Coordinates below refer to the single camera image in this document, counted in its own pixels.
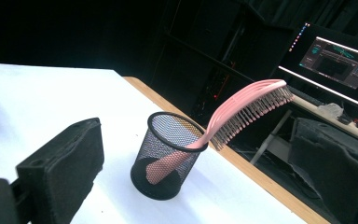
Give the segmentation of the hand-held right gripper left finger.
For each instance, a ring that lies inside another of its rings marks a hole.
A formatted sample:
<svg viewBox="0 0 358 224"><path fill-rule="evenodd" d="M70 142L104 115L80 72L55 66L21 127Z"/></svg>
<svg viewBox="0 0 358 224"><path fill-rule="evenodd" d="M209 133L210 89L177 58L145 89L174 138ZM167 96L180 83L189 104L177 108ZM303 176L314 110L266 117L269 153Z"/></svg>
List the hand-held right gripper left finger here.
<svg viewBox="0 0 358 224"><path fill-rule="evenodd" d="M101 123L74 123L16 166L22 223L69 224L103 169Z"/></svg>

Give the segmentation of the black mesh pen holder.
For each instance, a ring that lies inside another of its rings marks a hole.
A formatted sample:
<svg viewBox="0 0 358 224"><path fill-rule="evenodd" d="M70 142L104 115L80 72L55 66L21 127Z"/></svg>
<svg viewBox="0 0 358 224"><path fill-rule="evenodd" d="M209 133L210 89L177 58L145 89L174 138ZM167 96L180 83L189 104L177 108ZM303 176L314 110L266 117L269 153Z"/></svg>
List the black mesh pen holder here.
<svg viewBox="0 0 358 224"><path fill-rule="evenodd" d="M147 132L131 167L131 181L143 195L155 200L175 197L208 144L188 145L204 131L193 120L172 112L156 112L147 120Z"/></svg>

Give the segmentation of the computer monitor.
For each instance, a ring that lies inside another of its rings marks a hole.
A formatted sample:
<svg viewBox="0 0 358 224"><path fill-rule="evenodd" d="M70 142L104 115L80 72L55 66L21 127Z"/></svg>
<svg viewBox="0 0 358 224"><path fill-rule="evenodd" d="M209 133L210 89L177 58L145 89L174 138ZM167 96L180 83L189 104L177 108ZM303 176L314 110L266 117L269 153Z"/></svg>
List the computer monitor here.
<svg viewBox="0 0 358 224"><path fill-rule="evenodd" d="M306 22L295 34L278 68L358 105L358 37Z"/></svg>

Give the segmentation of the dark equipment rack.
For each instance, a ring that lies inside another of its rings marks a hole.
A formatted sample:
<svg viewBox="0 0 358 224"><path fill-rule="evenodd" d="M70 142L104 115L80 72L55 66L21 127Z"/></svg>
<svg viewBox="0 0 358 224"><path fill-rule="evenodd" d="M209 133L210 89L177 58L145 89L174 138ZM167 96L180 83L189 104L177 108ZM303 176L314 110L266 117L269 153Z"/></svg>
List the dark equipment rack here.
<svg viewBox="0 0 358 224"><path fill-rule="evenodd" d="M189 115L201 126L206 126L215 109L232 93L255 81L235 70L235 63L231 60L219 61L175 35L165 33L164 36L168 43L186 54L190 69L187 74L192 78L200 78L196 81L198 93Z"/></svg>

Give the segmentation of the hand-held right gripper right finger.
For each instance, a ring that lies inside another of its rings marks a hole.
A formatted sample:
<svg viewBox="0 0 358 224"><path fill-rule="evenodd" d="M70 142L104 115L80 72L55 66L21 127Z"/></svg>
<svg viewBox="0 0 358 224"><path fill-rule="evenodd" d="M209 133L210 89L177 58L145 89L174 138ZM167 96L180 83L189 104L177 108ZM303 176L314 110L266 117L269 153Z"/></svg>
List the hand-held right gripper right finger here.
<svg viewBox="0 0 358 224"><path fill-rule="evenodd" d="M358 140L322 122L298 118L289 164L341 224L358 224Z"/></svg>

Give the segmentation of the pink hairbrush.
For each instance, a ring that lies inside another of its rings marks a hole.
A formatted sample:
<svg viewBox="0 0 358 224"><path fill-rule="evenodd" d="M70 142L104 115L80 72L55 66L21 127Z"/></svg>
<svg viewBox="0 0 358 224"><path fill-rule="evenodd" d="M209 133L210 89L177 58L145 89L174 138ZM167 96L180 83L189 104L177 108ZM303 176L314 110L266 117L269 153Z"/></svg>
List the pink hairbrush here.
<svg viewBox="0 0 358 224"><path fill-rule="evenodd" d="M247 85L223 102L212 114L203 136L184 149L173 152L146 166L146 179L156 185L190 154L209 142L220 150L245 127L279 106L295 99L282 79L265 79Z"/></svg>

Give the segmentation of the clear plastic wrapper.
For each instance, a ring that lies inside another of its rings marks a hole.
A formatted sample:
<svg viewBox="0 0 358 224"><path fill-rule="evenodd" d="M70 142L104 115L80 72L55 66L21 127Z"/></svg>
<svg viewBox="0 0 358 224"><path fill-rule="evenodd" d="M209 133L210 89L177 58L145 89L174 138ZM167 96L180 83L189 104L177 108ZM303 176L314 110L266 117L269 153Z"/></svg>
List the clear plastic wrapper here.
<svg viewBox="0 0 358 224"><path fill-rule="evenodd" d="M325 118L338 119L343 114L344 109L335 103L330 103L319 105L317 111Z"/></svg>

